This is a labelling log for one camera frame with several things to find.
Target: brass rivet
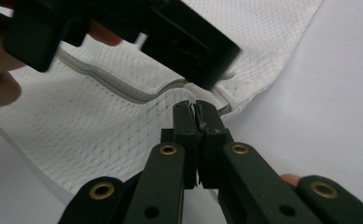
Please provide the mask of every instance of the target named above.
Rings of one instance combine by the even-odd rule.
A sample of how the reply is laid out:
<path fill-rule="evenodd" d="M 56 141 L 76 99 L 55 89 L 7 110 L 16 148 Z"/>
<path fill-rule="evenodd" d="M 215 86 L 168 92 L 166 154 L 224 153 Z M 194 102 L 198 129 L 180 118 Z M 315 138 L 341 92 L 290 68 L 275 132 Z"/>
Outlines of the brass rivet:
<path fill-rule="evenodd" d="M 177 148 L 174 146 L 168 145 L 168 146 L 161 147 L 160 152 L 163 155 L 170 156 L 177 152 Z"/>
<path fill-rule="evenodd" d="M 315 181 L 310 184 L 310 188 L 314 193 L 320 195 L 321 197 L 328 199 L 338 198 L 338 191 L 325 182 Z"/>
<path fill-rule="evenodd" d="M 102 200 L 111 196 L 115 191 L 115 187 L 110 182 L 100 182 L 94 185 L 89 192 L 89 196 L 93 200 Z"/>
<path fill-rule="evenodd" d="M 240 155 L 244 155 L 248 153 L 248 148 L 243 146 L 243 145 L 233 145 L 231 147 L 231 150 L 236 153 L 236 154 L 240 154 Z"/>

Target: black clip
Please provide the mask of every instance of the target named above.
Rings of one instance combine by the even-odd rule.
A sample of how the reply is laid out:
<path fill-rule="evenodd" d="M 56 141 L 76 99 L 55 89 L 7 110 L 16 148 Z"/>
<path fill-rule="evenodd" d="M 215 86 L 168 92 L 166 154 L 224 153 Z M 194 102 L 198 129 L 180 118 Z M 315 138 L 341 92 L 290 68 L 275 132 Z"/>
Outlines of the black clip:
<path fill-rule="evenodd" d="M 179 0 L 18 0 L 5 48 L 37 71 L 47 71 L 61 40 L 82 43 L 90 19 L 131 43 L 146 34 L 145 54 L 207 90 L 240 52 Z"/>

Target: white mesh fabric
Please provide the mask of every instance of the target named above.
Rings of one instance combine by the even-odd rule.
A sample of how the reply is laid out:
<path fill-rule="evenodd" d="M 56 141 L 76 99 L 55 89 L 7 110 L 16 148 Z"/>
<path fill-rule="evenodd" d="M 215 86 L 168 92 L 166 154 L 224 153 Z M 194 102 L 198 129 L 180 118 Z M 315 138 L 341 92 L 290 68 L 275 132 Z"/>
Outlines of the white mesh fabric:
<path fill-rule="evenodd" d="M 217 83 L 215 97 L 236 115 L 280 74 L 320 0 L 188 0 L 186 3 L 243 49 L 234 77 Z M 146 93 L 157 93 L 180 76 L 123 43 L 110 48 L 87 39 L 83 48 L 63 48 L 83 63 Z M 0 108 L 0 128 L 33 163 L 75 193 L 94 177 L 125 180 L 140 171 L 162 128 L 172 125 L 172 106 L 201 98 L 196 88 L 173 89 L 145 104 L 133 104 L 60 61 L 50 72 L 13 72 L 23 94 Z"/>

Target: white background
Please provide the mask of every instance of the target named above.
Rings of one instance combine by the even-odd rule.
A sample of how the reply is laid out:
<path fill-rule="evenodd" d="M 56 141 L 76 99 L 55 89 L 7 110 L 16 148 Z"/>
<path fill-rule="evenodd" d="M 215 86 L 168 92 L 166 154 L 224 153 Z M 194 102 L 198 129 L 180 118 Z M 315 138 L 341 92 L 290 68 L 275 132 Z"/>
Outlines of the white background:
<path fill-rule="evenodd" d="M 278 174 L 323 175 L 363 202 L 363 0 L 328 0 L 278 80 L 226 122 Z M 0 223 L 57 223 L 71 195 L 0 136 Z M 187 190 L 184 223 L 222 224 L 203 189 Z"/>

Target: white zipper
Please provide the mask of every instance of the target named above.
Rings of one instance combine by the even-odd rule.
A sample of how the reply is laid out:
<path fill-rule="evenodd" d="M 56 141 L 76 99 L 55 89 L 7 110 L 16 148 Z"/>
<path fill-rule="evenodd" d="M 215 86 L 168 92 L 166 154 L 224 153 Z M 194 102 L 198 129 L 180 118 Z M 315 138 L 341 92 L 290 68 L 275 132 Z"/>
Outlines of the white zipper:
<path fill-rule="evenodd" d="M 117 78 L 116 76 L 106 72 L 104 69 L 93 66 L 87 63 L 83 63 L 81 60 L 73 57 L 69 53 L 67 53 L 64 49 L 59 48 L 57 52 L 57 57 L 61 60 L 64 64 L 72 68 L 73 70 L 77 71 L 78 73 L 86 76 L 93 77 L 97 80 L 100 84 L 105 86 L 110 91 L 114 92 L 119 97 L 132 102 L 134 104 L 146 104 L 160 95 L 162 95 L 165 91 L 175 89 L 175 88 L 184 88 L 188 89 L 189 91 L 195 93 L 198 96 L 202 96 L 203 99 L 211 99 L 208 100 L 209 102 L 217 102 L 216 107 L 218 108 L 218 113 L 222 116 L 224 114 L 228 114 L 231 112 L 231 108 L 229 103 L 224 99 L 218 99 L 218 94 L 216 96 L 212 93 L 207 93 L 199 88 L 192 88 L 188 81 L 183 78 L 174 80 L 164 86 L 160 91 L 155 94 L 149 94 L 143 91 L 136 89 L 135 87 L 129 85 L 128 83 L 122 81 L 121 79 Z"/>

